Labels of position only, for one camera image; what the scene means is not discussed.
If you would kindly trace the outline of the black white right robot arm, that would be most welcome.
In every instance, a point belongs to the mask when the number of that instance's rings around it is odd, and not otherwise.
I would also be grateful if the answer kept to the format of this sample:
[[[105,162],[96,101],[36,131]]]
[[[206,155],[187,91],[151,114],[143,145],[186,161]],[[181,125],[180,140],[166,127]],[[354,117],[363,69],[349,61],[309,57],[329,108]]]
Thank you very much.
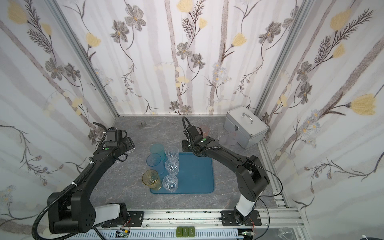
[[[194,125],[183,125],[189,150],[197,157],[208,157],[230,169],[237,179],[241,193],[234,208],[234,219],[239,225],[251,218],[256,202],[270,183],[266,170],[256,156],[239,155],[218,143],[211,137],[203,137],[202,131]]]

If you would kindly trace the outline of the blue transparent tall cup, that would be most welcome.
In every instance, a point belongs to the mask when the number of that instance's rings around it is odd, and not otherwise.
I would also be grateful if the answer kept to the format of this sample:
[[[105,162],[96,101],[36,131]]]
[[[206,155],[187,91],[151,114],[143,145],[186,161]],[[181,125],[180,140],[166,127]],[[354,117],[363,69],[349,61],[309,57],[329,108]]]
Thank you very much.
[[[165,172],[165,166],[160,154],[153,153],[150,154],[146,159],[147,165],[152,169],[158,172],[159,175],[162,175]]]

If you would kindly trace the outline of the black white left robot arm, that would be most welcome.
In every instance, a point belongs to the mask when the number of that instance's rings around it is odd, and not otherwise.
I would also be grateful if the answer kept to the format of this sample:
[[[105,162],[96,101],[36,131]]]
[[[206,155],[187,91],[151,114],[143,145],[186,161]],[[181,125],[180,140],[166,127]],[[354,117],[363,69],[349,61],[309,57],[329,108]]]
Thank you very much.
[[[52,193],[48,200],[49,229],[52,234],[86,233],[95,225],[122,216],[122,204],[94,207],[91,194],[104,173],[116,162],[127,158],[127,151],[135,148],[125,130],[110,128],[106,139],[81,174],[59,193]]]

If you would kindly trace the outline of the yellow transparent cup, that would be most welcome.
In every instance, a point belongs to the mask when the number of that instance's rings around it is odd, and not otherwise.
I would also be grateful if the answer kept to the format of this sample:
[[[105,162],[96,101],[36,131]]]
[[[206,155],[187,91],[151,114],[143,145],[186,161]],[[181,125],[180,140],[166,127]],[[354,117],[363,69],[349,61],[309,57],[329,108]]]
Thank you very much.
[[[142,175],[142,182],[144,185],[149,187],[154,191],[158,191],[162,187],[162,182],[160,180],[159,174],[156,170],[147,170]]]

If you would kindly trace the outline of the teal transparent cup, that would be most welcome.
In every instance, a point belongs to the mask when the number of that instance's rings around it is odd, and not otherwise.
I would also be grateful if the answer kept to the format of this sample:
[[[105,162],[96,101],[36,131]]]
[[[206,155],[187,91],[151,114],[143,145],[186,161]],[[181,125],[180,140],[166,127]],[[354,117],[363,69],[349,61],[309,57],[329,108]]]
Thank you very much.
[[[159,154],[161,159],[164,160],[166,158],[165,149],[162,144],[156,143],[150,146],[150,152],[152,154]]]

